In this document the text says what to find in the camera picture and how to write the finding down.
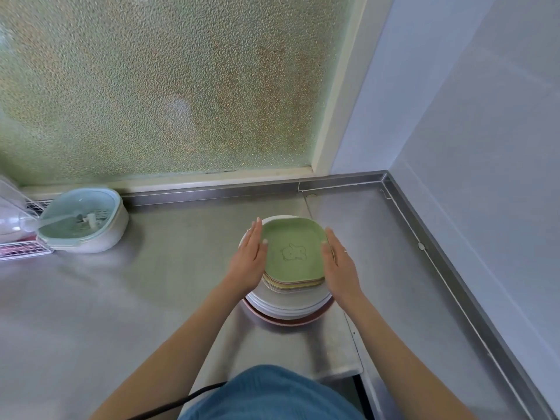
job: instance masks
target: white wall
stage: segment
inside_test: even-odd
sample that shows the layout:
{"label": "white wall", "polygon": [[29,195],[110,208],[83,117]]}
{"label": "white wall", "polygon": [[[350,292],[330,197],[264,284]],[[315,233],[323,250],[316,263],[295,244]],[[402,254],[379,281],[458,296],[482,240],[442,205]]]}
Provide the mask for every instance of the white wall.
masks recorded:
{"label": "white wall", "polygon": [[496,0],[390,171],[560,414],[560,0]]}
{"label": "white wall", "polygon": [[494,0],[394,0],[332,174],[388,169]]}

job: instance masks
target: frosted glass window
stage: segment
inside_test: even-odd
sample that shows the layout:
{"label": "frosted glass window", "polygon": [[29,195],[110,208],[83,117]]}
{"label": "frosted glass window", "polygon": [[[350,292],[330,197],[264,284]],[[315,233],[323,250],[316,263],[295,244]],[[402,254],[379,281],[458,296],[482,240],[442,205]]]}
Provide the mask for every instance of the frosted glass window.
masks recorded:
{"label": "frosted glass window", "polygon": [[309,165],[352,1],[0,0],[0,168]]}

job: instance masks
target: blue shirt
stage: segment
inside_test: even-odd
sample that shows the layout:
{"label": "blue shirt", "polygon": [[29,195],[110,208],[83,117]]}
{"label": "blue shirt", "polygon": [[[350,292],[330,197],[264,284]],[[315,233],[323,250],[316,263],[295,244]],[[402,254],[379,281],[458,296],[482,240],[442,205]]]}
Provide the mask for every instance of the blue shirt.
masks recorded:
{"label": "blue shirt", "polygon": [[179,420],[363,420],[331,388],[282,367],[249,368]]}

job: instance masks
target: green plate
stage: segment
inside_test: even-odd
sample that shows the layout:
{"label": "green plate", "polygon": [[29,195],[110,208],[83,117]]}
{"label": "green plate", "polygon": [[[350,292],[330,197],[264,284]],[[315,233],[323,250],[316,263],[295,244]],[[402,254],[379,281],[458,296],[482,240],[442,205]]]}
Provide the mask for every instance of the green plate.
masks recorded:
{"label": "green plate", "polygon": [[325,276],[321,242],[325,231],[306,218],[274,219],[263,224],[262,239],[268,239],[265,271],[282,283],[317,280]]}

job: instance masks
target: cartoon line drawing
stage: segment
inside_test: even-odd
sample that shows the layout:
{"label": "cartoon line drawing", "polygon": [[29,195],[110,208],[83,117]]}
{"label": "cartoon line drawing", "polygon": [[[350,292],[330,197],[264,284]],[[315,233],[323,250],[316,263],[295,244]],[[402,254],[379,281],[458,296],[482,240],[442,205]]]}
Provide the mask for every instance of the cartoon line drawing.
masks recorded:
{"label": "cartoon line drawing", "polygon": [[290,246],[282,249],[282,256],[284,257],[284,261],[295,261],[296,259],[305,261],[307,259],[305,247],[292,245],[291,243]]}

